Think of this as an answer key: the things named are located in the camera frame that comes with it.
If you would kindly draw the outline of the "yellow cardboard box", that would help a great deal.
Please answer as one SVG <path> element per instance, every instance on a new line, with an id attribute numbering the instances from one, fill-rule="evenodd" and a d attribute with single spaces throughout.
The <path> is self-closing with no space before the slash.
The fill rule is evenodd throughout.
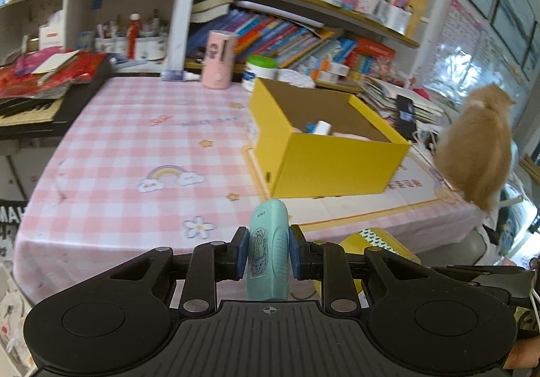
<path id="1" fill-rule="evenodd" d="M 273 198 L 378 194 L 409 142 L 351 93 L 259 79 L 248 104 L 250 142 L 265 190 Z M 312 134 L 319 120 L 327 136 Z M 293 128 L 306 133 L 294 133 Z M 332 137 L 333 132 L 368 137 Z"/>

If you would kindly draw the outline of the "white power bank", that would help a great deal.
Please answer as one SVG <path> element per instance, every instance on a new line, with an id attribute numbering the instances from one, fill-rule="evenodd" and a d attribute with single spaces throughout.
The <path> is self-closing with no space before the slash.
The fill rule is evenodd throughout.
<path id="1" fill-rule="evenodd" d="M 331 124 L 324 120 L 319 120 L 318 123 L 314 125 L 314 128 L 312 129 L 312 134 L 318 136 L 327 136 L 330 131 Z"/>

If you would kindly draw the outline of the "yellow tape roll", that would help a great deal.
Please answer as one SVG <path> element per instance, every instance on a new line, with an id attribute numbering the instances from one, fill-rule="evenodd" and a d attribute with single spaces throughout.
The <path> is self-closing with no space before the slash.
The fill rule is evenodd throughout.
<path id="1" fill-rule="evenodd" d="M 384 260 L 402 264 L 414 272 L 422 272 L 421 267 L 415 267 L 415 264 L 420 265 L 420 260 L 381 228 L 361 230 L 351 234 L 345 242 L 355 243 L 354 249 L 363 249 L 361 253 L 345 252 L 358 294 L 363 287 L 370 294 L 370 282 L 373 284 L 376 282 L 380 276 L 379 270 L 383 273 L 383 279 L 387 279 L 391 286 L 396 284 L 396 278 Z"/>

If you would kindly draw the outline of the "pink checkered tablecloth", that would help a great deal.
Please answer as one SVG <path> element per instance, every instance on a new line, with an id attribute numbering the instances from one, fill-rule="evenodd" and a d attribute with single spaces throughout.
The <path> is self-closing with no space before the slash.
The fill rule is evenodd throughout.
<path id="1" fill-rule="evenodd" d="M 14 276 L 37 302 L 157 246 L 228 240 L 264 194 L 247 159 L 248 93 L 157 78 L 109 80 L 41 173 L 18 230 Z M 379 227 L 414 253 L 462 240 L 482 214 L 448 198 L 410 154 L 371 196 L 289 199 L 310 240 Z"/>

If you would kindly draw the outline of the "orange cat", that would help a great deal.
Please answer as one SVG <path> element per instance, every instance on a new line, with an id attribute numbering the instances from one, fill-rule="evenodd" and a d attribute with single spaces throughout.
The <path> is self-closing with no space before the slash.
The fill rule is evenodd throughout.
<path id="1" fill-rule="evenodd" d="M 515 101 L 497 84 L 472 90 L 459 117 L 437 138 L 434 164 L 463 199 L 489 213 L 512 162 L 511 111 Z"/>

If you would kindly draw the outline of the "black smartphone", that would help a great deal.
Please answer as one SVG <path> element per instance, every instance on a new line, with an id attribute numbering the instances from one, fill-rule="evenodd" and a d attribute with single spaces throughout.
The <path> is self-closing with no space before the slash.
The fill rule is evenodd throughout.
<path id="1" fill-rule="evenodd" d="M 416 117 L 413 101 L 401 95 L 396 97 L 396 130 L 400 135 L 410 141 L 414 141 L 416 132 Z"/>

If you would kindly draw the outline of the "small spray bottle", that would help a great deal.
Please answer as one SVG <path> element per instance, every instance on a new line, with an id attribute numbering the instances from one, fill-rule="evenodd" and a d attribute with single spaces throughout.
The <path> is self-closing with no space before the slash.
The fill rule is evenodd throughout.
<path id="1" fill-rule="evenodd" d="M 180 70 L 163 70 L 160 74 L 163 81 L 167 82 L 199 82 L 200 74 Z"/>

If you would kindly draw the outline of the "white quilted pouch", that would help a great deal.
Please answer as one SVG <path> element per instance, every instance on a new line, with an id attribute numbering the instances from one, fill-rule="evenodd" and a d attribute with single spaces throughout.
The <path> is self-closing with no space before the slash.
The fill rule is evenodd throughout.
<path id="1" fill-rule="evenodd" d="M 276 79 L 279 82 L 287 83 L 300 88 L 315 88 L 315 82 L 308 76 L 292 69 L 279 69 Z"/>

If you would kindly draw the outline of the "pink humidifier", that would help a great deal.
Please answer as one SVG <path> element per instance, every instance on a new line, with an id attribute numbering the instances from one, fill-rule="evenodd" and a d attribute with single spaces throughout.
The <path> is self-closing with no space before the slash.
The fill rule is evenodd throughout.
<path id="1" fill-rule="evenodd" d="M 224 90 L 233 80 L 237 35 L 231 31 L 211 31 L 208 37 L 201 83 L 204 87 Z"/>

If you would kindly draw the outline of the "green lid white jar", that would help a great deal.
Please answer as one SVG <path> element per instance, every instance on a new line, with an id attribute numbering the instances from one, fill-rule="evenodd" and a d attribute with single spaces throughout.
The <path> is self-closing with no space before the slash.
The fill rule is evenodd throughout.
<path id="1" fill-rule="evenodd" d="M 252 93 L 258 78 L 275 80 L 278 63 L 276 59 L 259 54 L 250 55 L 244 65 L 242 87 Z"/>

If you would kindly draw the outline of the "right white pen holder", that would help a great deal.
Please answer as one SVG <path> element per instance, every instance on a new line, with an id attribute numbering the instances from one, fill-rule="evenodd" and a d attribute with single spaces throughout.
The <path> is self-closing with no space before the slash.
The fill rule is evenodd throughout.
<path id="1" fill-rule="evenodd" d="M 135 59 L 148 62 L 160 61 L 166 57 L 167 34 L 135 39 Z"/>

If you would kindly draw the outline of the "white pen holder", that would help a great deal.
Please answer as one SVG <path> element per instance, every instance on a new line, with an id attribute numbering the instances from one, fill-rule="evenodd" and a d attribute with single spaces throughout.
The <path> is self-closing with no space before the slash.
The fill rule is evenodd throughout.
<path id="1" fill-rule="evenodd" d="M 166 57 L 167 34 L 135 39 L 135 59 L 148 62 L 160 61 Z"/>
<path id="2" fill-rule="evenodd" d="M 97 53 L 113 53 L 121 56 L 127 56 L 127 38 L 99 38 L 94 39 L 94 50 Z"/>

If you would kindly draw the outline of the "left white pen holder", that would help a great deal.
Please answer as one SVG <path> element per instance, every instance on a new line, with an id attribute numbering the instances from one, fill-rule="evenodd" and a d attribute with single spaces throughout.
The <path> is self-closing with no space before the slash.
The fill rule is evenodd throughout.
<path id="1" fill-rule="evenodd" d="M 94 39 L 94 50 L 97 53 L 113 53 L 121 56 L 127 56 L 127 38 L 99 38 Z"/>

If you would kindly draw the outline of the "black Yamaha keyboard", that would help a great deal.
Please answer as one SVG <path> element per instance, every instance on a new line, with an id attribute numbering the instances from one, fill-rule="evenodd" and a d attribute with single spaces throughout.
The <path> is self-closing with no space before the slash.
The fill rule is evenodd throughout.
<path id="1" fill-rule="evenodd" d="M 59 99 L 15 98 L 1 103 L 1 140 L 62 137 L 112 75 L 104 60 L 87 84 L 74 84 Z"/>

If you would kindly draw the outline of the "red doll figurine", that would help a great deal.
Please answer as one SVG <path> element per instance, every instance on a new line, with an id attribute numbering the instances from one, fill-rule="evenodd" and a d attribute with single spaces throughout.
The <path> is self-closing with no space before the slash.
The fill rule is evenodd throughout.
<path id="1" fill-rule="evenodd" d="M 130 25 L 126 33 L 126 38 L 127 38 L 126 57 L 129 60 L 133 60 L 135 58 L 136 39 L 139 37 L 139 32 L 140 32 L 140 15 L 136 12 L 131 13 L 129 16 L 129 19 L 130 19 Z"/>

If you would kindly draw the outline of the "white desktop shelf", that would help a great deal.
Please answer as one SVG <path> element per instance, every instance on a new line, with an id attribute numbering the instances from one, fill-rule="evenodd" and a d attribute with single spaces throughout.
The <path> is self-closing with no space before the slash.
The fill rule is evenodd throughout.
<path id="1" fill-rule="evenodd" d="M 155 10 L 169 20 L 173 5 L 174 0 L 8 0 L 1 6 L 1 63 L 21 47 L 25 35 L 37 36 L 57 11 L 62 46 L 74 49 L 81 33 L 94 31 L 100 23 L 126 24 L 134 12 L 149 18 Z"/>

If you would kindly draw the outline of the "white notebook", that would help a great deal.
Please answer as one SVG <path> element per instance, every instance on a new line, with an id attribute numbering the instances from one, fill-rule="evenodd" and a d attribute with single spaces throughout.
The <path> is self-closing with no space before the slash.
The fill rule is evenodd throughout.
<path id="1" fill-rule="evenodd" d="M 42 64 L 32 72 L 33 75 L 38 75 L 37 84 L 44 84 L 49 78 L 55 75 L 56 72 L 74 60 L 79 52 L 79 50 L 75 50 L 68 53 L 55 53 L 47 58 L 45 62 L 42 62 Z"/>

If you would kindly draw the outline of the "red papers pile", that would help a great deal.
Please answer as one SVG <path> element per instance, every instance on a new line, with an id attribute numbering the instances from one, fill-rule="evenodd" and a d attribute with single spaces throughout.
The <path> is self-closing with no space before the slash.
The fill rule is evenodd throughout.
<path id="1" fill-rule="evenodd" d="M 107 53 L 46 49 L 1 67 L 1 98 L 35 97 L 64 84 L 86 84 L 103 65 Z"/>

